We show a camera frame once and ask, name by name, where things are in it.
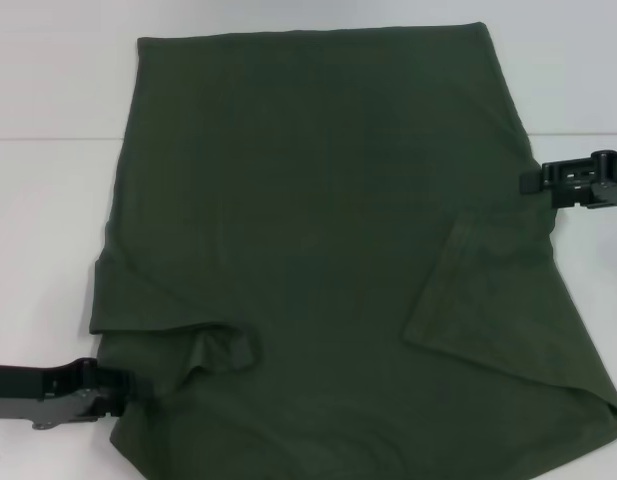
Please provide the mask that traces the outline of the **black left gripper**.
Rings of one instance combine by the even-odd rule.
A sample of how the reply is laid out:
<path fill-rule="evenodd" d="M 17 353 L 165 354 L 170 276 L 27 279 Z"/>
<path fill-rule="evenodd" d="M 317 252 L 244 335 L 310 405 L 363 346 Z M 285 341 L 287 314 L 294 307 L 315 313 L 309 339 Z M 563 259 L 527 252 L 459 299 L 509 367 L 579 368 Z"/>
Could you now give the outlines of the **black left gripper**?
<path fill-rule="evenodd" d="M 35 430 L 119 417 L 124 401 L 154 396 L 148 379 L 93 358 L 53 368 L 0 365 L 0 420 L 27 420 Z"/>

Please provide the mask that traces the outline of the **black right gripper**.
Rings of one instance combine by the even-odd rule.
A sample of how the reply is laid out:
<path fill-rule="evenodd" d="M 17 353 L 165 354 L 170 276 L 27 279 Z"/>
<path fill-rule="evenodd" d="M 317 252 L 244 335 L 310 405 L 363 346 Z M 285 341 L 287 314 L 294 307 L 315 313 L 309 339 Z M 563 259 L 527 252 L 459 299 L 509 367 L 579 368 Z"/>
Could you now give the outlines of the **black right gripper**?
<path fill-rule="evenodd" d="M 601 150 L 589 157 L 545 163 L 519 177 L 521 195 L 551 193 L 555 209 L 617 206 L 617 151 Z"/>

